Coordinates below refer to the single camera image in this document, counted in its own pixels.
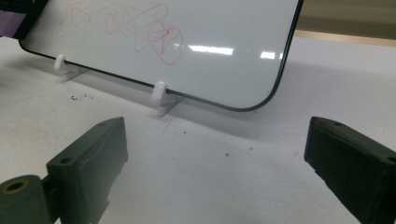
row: red scribble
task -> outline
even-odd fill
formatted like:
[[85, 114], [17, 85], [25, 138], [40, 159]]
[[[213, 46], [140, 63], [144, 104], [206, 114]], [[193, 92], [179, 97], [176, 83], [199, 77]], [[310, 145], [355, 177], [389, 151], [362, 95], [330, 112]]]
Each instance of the red scribble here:
[[150, 47], [164, 63], [174, 64], [181, 58], [184, 42], [180, 30], [165, 21], [167, 15], [168, 7], [162, 3], [129, 5], [112, 0], [76, 0], [67, 6], [58, 36], [134, 37], [136, 53]]

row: whiteboard frame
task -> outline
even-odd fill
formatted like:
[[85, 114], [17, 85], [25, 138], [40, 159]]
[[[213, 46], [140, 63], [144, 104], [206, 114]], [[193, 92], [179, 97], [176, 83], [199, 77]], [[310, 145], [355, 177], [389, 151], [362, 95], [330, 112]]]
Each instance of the whiteboard frame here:
[[[303, 7], [303, 3], [304, 3], [304, 0], [298, 0], [298, 4], [297, 4], [297, 7], [296, 7], [294, 16], [293, 16], [293, 20], [291, 22], [290, 31], [289, 31], [288, 38], [287, 38], [287, 41], [286, 41], [286, 46], [285, 46], [285, 48], [283, 50], [283, 58], [282, 58], [282, 61], [281, 61], [280, 65], [279, 65], [279, 70], [278, 70], [278, 73], [277, 73], [277, 76], [276, 76], [276, 81], [274, 83], [274, 87], [271, 89], [271, 92], [268, 94], [268, 96], [265, 97], [259, 104], [254, 105], [254, 106], [250, 106], [250, 107], [246, 107], [246, 108], [236, 108], [236, 107], [230, 107], [230, 106], [227, 106], [227, 105], [222, 105], [222, 104], [219, 104], [219, 103], [215, 103], [215, 102], [212, 102], [212, 101], [209, 101], [209, 100], [206, 100], [206, 99], [202, 99], [202, 98], [199, 98], [199, 97], [196, 97], [196, 96], [188, 95], [186, 93], [179, 92], [179, 91], [172, 91], [172, 90], [166, 89], [166, 93], [179, 95], [179, 96], [182, 96], [182, 97], [190, 98], [190, 99], [193, 99], [193, 100], [196, 100], [196, 101], [200, 101], [200, 102], [203, 102], [203, 103], [206, 103], [206, 104], [209, 104], [209, 105], [214, 105], [214, 106], [217, 106], [217, 107], [220, 107], [220, 108], [223, 108], [223, 109], [236, 111], [236, 112], [252, 111], [252, 110], [255, 110], [255, 109], [260, 108], [263, 105], [267, 104], [269, 101], [271, 101], [271, 99], [276, 94], [277, 88], [278, 88], [280, 80], [282, 78], [283, 70], [284, 70], [286, 61], [288, 59], [288, 54], [289, 54], [291, 41], [293, 39], [294, 32], [295, 32], [295, 29], [297, 27], [297, 23], [298, 23], [298, 19], [300, 17], [300, 13], [301, 13], [301, 10], [302, 10], [302, 7]], [[42, 57], [45, 57], [45, 58], [56, 60], [55, 57], [52, 57], [52, 56], [49, 56], [49, 55], [46, 55], [46, 54], [42, 54], [42, 53], [38, 53], [38, 52], [34, 52], [34, 51], [31, 51], [29, 49], [24, 48], [20, 40], [19, 40], [19, 45], [26, 52], [29, 52], [29, 53], [32, 53], [32, 54], [35, 54], [35, 55], [38, 55], [38, 56], [42, 56]], [[89, 69], [89, 70], [92, 70], [92, 71], [95, 71], [95, 72], [98, 72], [98, 73], [106, 74], [106, 75], [109, 75], [109, 76], [112, 76], [112, 77], [117, 77], [117, 78], [124, 79], [124, 80], [127, 80], [127, 81], [132, 81], [134, 83], [137, 83], [137, 84], [140, 84], [140, 85], [143, 85], [143, 86], [154, 88], [154, 85], [150, 84], [150, 83], [146, 83], [146, 82], [139, 81], [139, 80], [132, 79], [132, 78], [128, 78], [128, 77], [123, 77], [123, 76], [120, 76], [120, 75], [117, 75], [117, 74], [112, 74], [112, 73], [109, 73], [109, 72], [106, 72], [106, 71], [102, 71], [102, 70], [99, 70], [99, 69], [95, 69], [95, 68], [86, 66], [84, 64], [73, 63], [73, 62], [68, 62], [68, 61], [64, 61], [64, 62], [66, 64], [72, 64], [72, 65], [75, 65], [75, 66], [78, 66], [78, 67], [81, 67], [81, 68], [86, 68], [86, 69]]]

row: white clip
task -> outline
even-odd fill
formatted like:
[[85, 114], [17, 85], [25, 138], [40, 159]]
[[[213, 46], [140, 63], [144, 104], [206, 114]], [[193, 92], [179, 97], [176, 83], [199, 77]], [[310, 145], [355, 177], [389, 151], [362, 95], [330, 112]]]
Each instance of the white clip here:
[[154, 86], [154, 90], [151, 94], [151, 100], [158, 105], [157, 115], [161, 117], [168, 113], [176, 104], [180, 103], [180, 101], [183, 100], [183, 97], [166, 93], [166, 84], [159, 81]]
[[61, 78], [63, 81], [70, 80], [73, 77], [79, 76], [88, 71], [88, 69], [85, 68], [81, 68], [72, 64], [66, 64], [64, 62], [65, 60], [66, 58], [60, 54], [56, 57], [55, 64], [53, 65], [53, 69], [61, 73]]

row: plastic bracket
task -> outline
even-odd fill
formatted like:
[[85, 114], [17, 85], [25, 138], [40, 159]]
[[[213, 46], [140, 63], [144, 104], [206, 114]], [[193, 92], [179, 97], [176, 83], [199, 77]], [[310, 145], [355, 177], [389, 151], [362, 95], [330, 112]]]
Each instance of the plastic bracket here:
[[166, 93], [166, 84], [159, 81], [155, 84], [151, 94], [151, 100], [157, 104], [157, 115], [164, 116], [175, 105], [183, 100], [183, 97]]
[[62, 54], [59, 54], [56, 57], [55, 64], [53, 65], [53, 69], [60, 73], [60, 77], [63, 81], [68, 81], [88, 71], [86, 68], [81, 68], [73, 64], [67, 64], [65, 63], [65, 60], [66, 58]]

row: white table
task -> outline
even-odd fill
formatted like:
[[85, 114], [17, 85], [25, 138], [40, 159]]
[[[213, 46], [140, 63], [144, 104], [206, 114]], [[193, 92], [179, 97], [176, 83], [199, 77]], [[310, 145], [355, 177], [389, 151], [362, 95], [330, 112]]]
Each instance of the white table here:
[[264, 107], [185, 99], [159, 118], [150, 88], [94, 72], [62, 83], [52, 60], [0, 38], [0, 182], [44, 177], [94, 124], [123, 116], [130, 159], [103, 224], [358, 223], [304, 162], [308, 124], [335, 119], [396, 149], [395, 59], [396, 48], [294, 38]]

